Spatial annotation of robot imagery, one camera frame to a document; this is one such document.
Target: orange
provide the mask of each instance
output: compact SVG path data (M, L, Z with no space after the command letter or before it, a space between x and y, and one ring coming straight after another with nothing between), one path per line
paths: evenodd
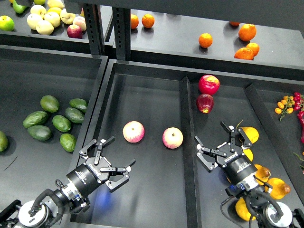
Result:
M138 24L138 17L135 14L131 14L131 29L136 29Z
M208 48L213 42L212 36L209 33L203 33L199 37L199 45L202 48Z
M257 56L258 52L260 51L260 46L256 43L247 44L247 48L250 48L253 51L253 55Z
M252 24L245 24L238 31L238 37L242 41L250 41L256 36L256 34L256 26Z
M234 58L253 60L254 54L253 50L248 47L242 47L236 51Z
M142 25L149 29L154 25L155 19L151 14L146 14L142 17Z
M230 21L229 24L232 26L239 26L241 22Z

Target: yellow fruit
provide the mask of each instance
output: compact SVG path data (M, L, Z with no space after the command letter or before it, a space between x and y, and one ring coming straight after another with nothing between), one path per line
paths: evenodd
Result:
M270 196L275 200L280 200L291 191L290 186L279 178L271 178L267 183L273 187Z
M266 167L263 167L261 165L255 164L255 167L257 168L257 172L256 172L256 177L259 178L260 180L267 182L268 178L271 176L270 170ZM263 185L262 182L260 182L259 180L257 180L257 182L260 185Z
M55 12L55 13L57 13L57 14L60 16L61 10L62 10L62 9L59 8L59 7L52 7L52 8L49 8L47 12L48 12L48 13L49 13L49 12Z
M242 129L252 143L255 143L258 140L259 134L257 129L254 127L242 127Z
M250 220L251 214L249 213L245 200L243 198L239 199L238 202L236 203L236 211L237 214L245 221Z
M246 149L243 152L249 158L249 160L252 162L252 160L253 160L253 153L252 153L251 149Z

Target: black shelf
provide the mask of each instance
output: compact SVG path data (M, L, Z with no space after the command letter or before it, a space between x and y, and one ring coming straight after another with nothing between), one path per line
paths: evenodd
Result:
M44 7L47 10L49 9L46 3ZM104 44L109 50L112 49L114 42L114 38L110 38L110 35L113 32L112 7L100 6L100 11L105 41ZM12 32L0 30L0 44L90 54L87 31L83 33L82 39L69 38L67 36L68 25L61 22L60 26L55 28L51 35L40 35L37 31L31 30L28 26L27 17L29 14L30 8L27 8L23 14L19 15L14 11L11 3L4 0L0 1L0 15L11 17L15 23L15 29Z

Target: avocado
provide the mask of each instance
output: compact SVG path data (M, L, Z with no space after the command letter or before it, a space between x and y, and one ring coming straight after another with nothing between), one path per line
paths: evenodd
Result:
M0 131L0 152L4 151L9 145L9 141L4 132Z
M66 117L75 124L81 124L84 120L82 112L75 108L67 108Z
M44 111L36 111L28 115L23 121L23 126L29 128L34 125L42 125L48 120L48 114Z
M46 141L52 136L51 130L48 127L42 125L29 127L28 133L34 139L37 139L39 141Z
M81 98L74 98L70 100L70 106L72 108L76 108L79 111L86 113L87 103L84 99Z
M62 115L55 115L52 122L56 129L61 132L71 130L71 122Z
M41 98L40 105L43 108L43 110L49 112L49 113L55 113L59 109L59 101L51 95L46 95Z
M77 139L71 134L65 133L60 136L60 144L67 152L73 152Z

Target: pear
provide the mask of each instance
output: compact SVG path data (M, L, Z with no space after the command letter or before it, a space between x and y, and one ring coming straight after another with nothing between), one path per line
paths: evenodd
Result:
M15 10L16 13L19 13L19 14L23 13L26 8L27 8L27 6L18 5L16 0L13 1L13 9Z
M47 5L52 8L52 7L58 7L63 9L64 8L64 4L62 3L61 0L47 0Z

